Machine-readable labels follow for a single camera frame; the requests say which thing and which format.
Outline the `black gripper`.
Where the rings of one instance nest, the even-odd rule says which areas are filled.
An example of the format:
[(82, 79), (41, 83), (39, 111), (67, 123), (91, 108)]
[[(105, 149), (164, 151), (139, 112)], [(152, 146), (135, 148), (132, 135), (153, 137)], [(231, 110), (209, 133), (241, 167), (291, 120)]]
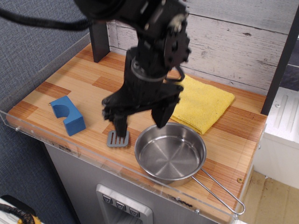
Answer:
[(116, 134), (119, 137), (127, 135), (128, 115), (151, 110), (151, 115), (158, 128), (169, 121), (183, 87), (174, 82), (164, 82), (165, 71), (158, 71), (157, 76), (152, 71), (145, 71), (137, 47), (126, 53), (124, 83), (122, 87), (102, 100), (103, 117), (113, 121)]

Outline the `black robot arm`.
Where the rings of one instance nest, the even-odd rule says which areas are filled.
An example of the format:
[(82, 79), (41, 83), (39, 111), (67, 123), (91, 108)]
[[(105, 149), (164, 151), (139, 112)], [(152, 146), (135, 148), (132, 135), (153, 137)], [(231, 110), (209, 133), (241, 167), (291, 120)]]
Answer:
[(103, 117), (120, 137), (126, 136), (127, 117), (137, 112), (151, 110), (156, 125), (164, 127), (183, 90), (167, 74), (187, 62), (191, 52), (185, 5), (177, 0), (78, 0), (76, 4), (93, 22), (120, 21), (133, 27), (138, 37), (138, 45), (126, 53), (122, 87), (102, 101)]

